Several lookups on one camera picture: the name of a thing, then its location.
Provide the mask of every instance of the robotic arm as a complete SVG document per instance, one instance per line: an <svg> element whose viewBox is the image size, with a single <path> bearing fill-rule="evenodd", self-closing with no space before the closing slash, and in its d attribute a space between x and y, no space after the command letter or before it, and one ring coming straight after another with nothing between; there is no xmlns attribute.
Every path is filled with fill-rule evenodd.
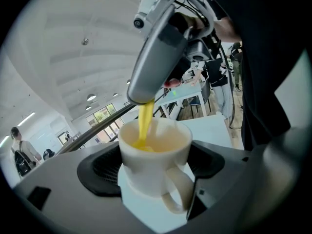
<svg viewBox="0 0 312 234"><path fill-rule="evenodd" d="M205 61L215 59L218 54L220 40L214 31L210 9L200 0L187 1L197 9L177 0L141 0L134 26L144 35L145 43L128 87L127 97L132 104L149 102L172 73L181 68L185 71L177 65L182 58L189 62ZM175 3L200 16L205 28L190 27L182 34L170 25L169 19L177 11Z"/></svg>

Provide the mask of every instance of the floor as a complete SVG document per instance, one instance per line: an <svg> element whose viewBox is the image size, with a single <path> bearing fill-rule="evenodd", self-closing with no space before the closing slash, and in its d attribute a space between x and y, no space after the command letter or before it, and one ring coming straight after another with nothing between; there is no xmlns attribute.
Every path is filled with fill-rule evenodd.
<svg viewBox="0 0 312 234"><path fill-rule="evenodd" d="M243 105L242 96L243 96L242 91L236 91L236 90L233 91L233 98L234 98L234 104L235 104L235 116L234 116L234 120L231 125L231 128L229 128L230 122L228 122L228 120L225 120L225 124L230 134L232 146L237 149L243 149L242 142L241 142L241 125L243 121L243 110L240 108L240 106ZM218 104L216 102L216 97L215 97L215 93L213 92L213 90L211 90L211 94L209 96L209 102L211 106L211 112L209 110L208 103L205 104L207 115L208 116L215 115L216 111L218 110ZM188 106L187 100L183 101L183 106L184 108L181 109L177 120L192 119L191 107ZM203 117L201 106L198 106L198 112L196 111L196 107L193 106L193 114L194 114L194 118Z"/></svg>

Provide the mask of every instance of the handrail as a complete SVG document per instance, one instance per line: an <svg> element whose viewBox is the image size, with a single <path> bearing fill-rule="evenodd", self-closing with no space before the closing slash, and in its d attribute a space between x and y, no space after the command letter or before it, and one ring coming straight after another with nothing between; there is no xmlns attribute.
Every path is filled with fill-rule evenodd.
<svg viewBox="0 0 312 234"><path fill-rule="evenodd" d="M129 105L123 107L122 109L118 110L116 113L107 117L104 121L100 122L99 124L95 125L91 129L89 129L87 132L82 134L79 138L77 138L75 141L73 141L71 144L69 144L66 148L64 148L58 154L68 153L68 152L72 152L72 151L77 150L80 146L84 145L87 141L89 141L98 132L100 132L104 128L108 127L115 120L120 118L122 115L124 115L126 112L130 111L134 107L135 107L135 105L129 104Z"/></svg>

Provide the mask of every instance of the person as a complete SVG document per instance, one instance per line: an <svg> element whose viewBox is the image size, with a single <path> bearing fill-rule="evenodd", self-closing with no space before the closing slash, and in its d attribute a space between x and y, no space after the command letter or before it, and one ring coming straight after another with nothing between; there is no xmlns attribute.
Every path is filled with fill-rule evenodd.
<svg viewBox="0 0 312 234"><path fill-rule="evenodd" d="M11 129L11 137L14 140L12 149L14 151L20 151L20 142L22 141L21 151L27 155L31 162L35 162L36 164L38 164L38 161L42 159L41 155L34 149L29 141L22 140L22 136L17 127L13 127Z"/></svg>
<svg viewBox="0 0 312 234"><path fill-rule="evenodd" d="M241 77L243 94L242 140L245 150L267 144L290 128L274 92L294 67L306 47L308 24L288 23L285 4L291 3L296 18L306 18L306 0L207 0L218 20L215 32L223 42L243 42ZM199 18L179 13L169 23L180 32L205 25ZM290 33L299 33L290 37ZM175 86L179 76L164 83Z"/></svg>
<svg viewBox="0 0 312 234"><path fill-rule="evenodd" d="M240 62L242 60L242 46L240 42L236 42L230 48L230 52L228 53L228 57L230 58L231 62L233 63L234 69L234 79L235 79L235 89L240 91L239 88L239 76L241 75L240 72Z"/></svg>
<svg viewBox="0 0 312 234"><path fill-rule="evenodd" d="M208 82L210 83L219 106L219 111L216 114L222 114L225 119L232 116L233 100L231 95L231 89L228 84L226 66L222 58L219 57L216 60L200 62L201 65L197 66L197 71L192 85L195 85L199 76L204 73L208 73Z"/></svg>

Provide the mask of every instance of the table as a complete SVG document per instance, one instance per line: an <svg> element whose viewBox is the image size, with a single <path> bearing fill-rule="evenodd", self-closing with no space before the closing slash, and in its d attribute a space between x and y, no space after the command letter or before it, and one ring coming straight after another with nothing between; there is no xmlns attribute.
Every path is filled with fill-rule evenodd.
<svg viewBox="0 0 312 234"><path fill-rule="evenodd" d="M219 145L206 143L207 147L226 159L225 168L210 179L212 181L210 199L213 204L222 198L240 176L245 165L241 159L249 152L224 148L231 147L231 141L225 122L219 115L185 120L182 123L192 131L193 140L204 140ZM30 172L14 188L14 191L22 197L27 197L35 186L50 188L51 193L41 212L54 223L78 234L98 234L103 233L104 230L107 233L120 234L165 233L186 224L186 213L173 214L166 209L161 199L152 199L131 190L123 166L118 174L122 200L118 197L97 197L84 188L77 176L78 164L88 155L109 145L112 143L96 145L48 159ZM194 181L194 175L188 164L184 172ZM171 195L178 201L177 192Z"/></svg>
<svg viewBox="0 0 312 234"><path fill-rule="evenodd" d="M192 86L191 83L185 83L176 88L172 88L171 91L167 94L167 96L157 101L155 105L161 106L162 110L165 113L166 118L170 119L169 112L166 108L167 104L170 104L172 102L177 102L178 106L181 106L183 108L182 101L184 99L191 98L194 96L199 97L203 115L204 117L207 116L205 103L204 103L203 96L201 94L201 87L200 87L199 82L197 82L194 86Z"/></svg>

